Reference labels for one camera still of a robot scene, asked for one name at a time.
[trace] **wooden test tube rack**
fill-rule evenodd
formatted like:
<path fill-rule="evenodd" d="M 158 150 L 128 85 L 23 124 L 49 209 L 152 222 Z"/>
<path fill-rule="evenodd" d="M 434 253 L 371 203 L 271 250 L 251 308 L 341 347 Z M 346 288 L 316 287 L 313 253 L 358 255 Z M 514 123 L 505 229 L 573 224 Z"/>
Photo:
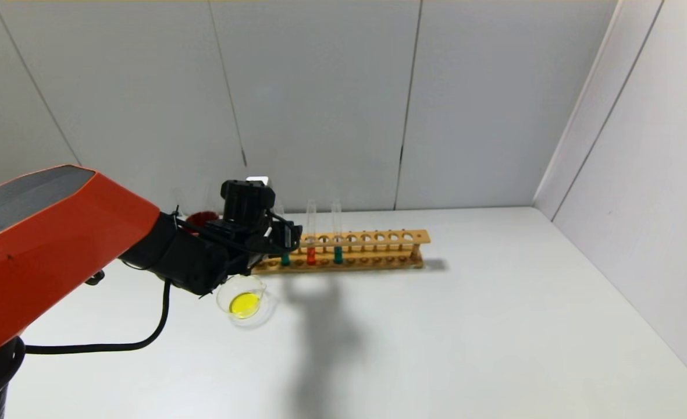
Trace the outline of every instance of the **wooden test tube rack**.
<path fill-rule="evenodd" d="M 426 230 L 349 231 L 343 241 L 334 242 L 333 233 L 316 235 L 308 243 L 301 237 L 298 250 L 289 254 L 290 265 L 280 259 L 265 260 L 253 268 L 254 274 L 284 274 L 324 271 L 367 271 L 373 269 L 423 268 L 421 244 L 431 243 Z M 343 263 L 334 262 L 333 249 L 343 249 Z M 315 248 L 315 265 L 307 263 L 308 247 Z"/>

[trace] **red liquid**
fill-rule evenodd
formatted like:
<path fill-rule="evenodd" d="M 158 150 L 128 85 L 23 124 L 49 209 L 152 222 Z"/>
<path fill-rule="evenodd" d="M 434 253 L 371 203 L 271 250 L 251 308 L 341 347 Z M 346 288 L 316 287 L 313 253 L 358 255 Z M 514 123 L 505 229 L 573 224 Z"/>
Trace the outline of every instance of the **red liquid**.
<path fill-rule="evenodd" d="M 314 264 L 316 264 L 316 261 L 315 261 L 315 248 L 314 248 L 314 247 L 308 247 L 308 248 L 307 248 L 307 264 L 308 264 L 308 265 L 314 265 Z"/>
<path fill-rule="evenodd" d="M 200 226 L 201 228 L 203 228 L 203 226 L 205 226 L 207 222 L 213 222 L 214 220 L 218 219 L 218 213 L 215 213 L 213 211 L 202 211 L 197 212 L 194 215 L 191 215 L 190 217 L 186 218 L 186 222 L 192 223 L 192 225 Z M 188 231 L 191 234 L 198 234 L 196 231 L 193 231 L 190 228 L 186 228 L 186 231 Z"/>

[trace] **white table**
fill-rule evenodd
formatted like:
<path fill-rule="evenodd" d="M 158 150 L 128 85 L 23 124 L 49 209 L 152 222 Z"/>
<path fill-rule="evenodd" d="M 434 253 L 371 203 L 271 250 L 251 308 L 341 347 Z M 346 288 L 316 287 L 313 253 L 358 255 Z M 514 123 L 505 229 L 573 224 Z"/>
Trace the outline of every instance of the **white table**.
<path fill-rule="evenodd" d="M 27 356 L 8 417 L 687 418 L 687 369 L 537 210 L 345 213 L 344 228 L 426 228 L 428 267 L 264 276 L 276 312 L 253 331 L 173 289 L 144 350 Z M 23 337 L 141 340 L 161 293 L 115 262 Z"/>

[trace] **red object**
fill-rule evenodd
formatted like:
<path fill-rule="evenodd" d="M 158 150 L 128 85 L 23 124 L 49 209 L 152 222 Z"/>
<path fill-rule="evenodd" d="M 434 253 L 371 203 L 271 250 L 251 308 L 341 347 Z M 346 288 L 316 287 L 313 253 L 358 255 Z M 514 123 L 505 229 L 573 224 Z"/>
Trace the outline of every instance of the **red object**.
<path fill-rule="evenodd" d="M 204 225 L 206 225 L 207 222 L 213 222 L 214 220 L 219 219 L 219 214 L 215 213 L 213 211 L 201 211 L 197 212 L 194 215 L 191 215 L 190 217 L 186 218 L 186 222 L 192 223 L 192 225 L 195 226 L 200 226 L 203 228 Z M 187 228 L 186 230 L 191 231 L 192 233 L 197 233 L 195 231 L 192 231 L 190 228 Z"/>
<path fill-rule="evenodd" d="M 317 260 L 315 260 L 315 248 L 314 247 L 308 247 L 307 248 L 307 264 L 308 265 L 315 265 L 317 263 Z"/>
<path fill-rule="evenodd" d="M 0 346 L 154 226 L 158 207 L 90 172 L 70 196 L 0 230 Z"/>

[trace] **glass test tube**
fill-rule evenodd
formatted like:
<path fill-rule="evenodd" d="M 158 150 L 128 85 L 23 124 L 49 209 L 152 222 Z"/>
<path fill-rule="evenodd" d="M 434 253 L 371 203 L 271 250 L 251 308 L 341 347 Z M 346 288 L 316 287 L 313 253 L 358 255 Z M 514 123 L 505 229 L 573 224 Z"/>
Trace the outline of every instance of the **glass test tube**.
<path fill-rule="evenodd" d="M 335 242 L 335 247 L 333 247 L 333 262 L 337 264 L 343 263 L 343 247 L 340 243 L 343 242 L 343 236 L 341 235 L 341 201 L 334 199 L 330 203 L 330 214 L 333 217 L 333 242 Z"/>
<path fill-rule="evenodd" d="M 317 204 L 314 199 L 307 201 L 307 264 L 314 265 L 315 261 L 315 223 L 317 222 Z"/>
<path fill-rule="evenodd" d="M 276 205 L 273 207 L 273 211 L 281 218 L 284 218 L 284 204 L 280 199 L 276 200 Z M 289 254 L 282 254 L 282 266 L 291 265 L 292 261 L 289 259 Z"/>

